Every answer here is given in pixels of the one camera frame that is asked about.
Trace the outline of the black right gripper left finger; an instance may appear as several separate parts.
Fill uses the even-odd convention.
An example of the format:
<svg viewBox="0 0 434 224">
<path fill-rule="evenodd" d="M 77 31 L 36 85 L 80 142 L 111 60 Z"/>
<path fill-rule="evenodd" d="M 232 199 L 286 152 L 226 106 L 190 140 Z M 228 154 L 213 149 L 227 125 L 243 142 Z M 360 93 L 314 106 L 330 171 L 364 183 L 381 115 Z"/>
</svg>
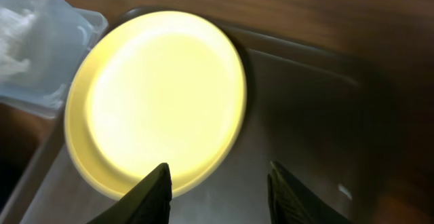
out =
<svg viewBox="0 0 434 224">
<path fill-rule="evenodd" d="M 89 224 L 168 224 L 171 200 L 170 168 L 161 163 Z"/>
</svg>

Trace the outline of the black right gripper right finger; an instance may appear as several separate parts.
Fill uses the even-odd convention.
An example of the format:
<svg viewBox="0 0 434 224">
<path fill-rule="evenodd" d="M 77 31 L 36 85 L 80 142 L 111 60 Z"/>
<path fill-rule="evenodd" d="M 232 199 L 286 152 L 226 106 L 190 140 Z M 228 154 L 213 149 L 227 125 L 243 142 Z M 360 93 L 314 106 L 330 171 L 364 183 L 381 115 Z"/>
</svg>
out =
<svg viewBox="0 0 434 224">
<path fill-rule="evenodd" d="M 267 187 L 272 224 L 351 224 L 279 162 L 271 162 Z"/>
</svg>

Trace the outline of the yellow plate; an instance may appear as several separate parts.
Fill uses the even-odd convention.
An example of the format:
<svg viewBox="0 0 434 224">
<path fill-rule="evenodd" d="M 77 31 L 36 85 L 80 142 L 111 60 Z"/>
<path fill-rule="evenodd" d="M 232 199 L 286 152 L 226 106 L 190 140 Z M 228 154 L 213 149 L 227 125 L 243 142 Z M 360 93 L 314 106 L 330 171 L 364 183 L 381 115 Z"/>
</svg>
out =
<svg viewBox="0 0 434 224">
<path fill-rule="evenodd" d="M 79 67 L 66 146 L 80 175 L 109 198 L 162 163 L 180 196 L 228 155 L 246 102 L 241 57 L 221 28 L 186 12 L 143 14 L 107 33 Z"/>
</svg>

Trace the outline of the white tissue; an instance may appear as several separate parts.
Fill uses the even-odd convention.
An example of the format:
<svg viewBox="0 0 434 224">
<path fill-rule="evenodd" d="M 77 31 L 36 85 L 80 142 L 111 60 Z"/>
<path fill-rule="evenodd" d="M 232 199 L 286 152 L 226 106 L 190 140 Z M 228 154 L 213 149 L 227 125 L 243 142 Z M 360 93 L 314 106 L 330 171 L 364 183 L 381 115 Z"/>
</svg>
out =
<svg viewBox="0 0 434 224">
<path fill-rule="evenodd" d="M 19 13 L 1 7 L 1 81 L 29 70 L 30 60 L 19 57 L 24 40 L 37 19 L 38 15 L 28 9 Z"/>
</svg>

